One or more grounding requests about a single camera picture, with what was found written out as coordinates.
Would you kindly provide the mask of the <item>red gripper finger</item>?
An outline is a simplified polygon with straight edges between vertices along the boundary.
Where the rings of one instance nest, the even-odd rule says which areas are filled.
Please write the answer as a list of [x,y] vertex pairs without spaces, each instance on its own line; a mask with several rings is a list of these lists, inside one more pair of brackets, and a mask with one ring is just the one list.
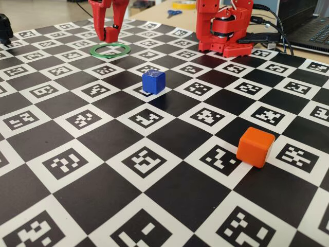
[[105,14],[107,8],[111,7],[111,0],[93,1],[89,0],[93,11],[94,28],[100,41],[105,41],[106,31],[104,28]]
[[121,30],[121,26],[123,23],[123,19],[125,16],[125,12],[127,6],[129,4],[129,0],[113,0],[112,7],[113,7],[113,28],[116,28],[118,32]]

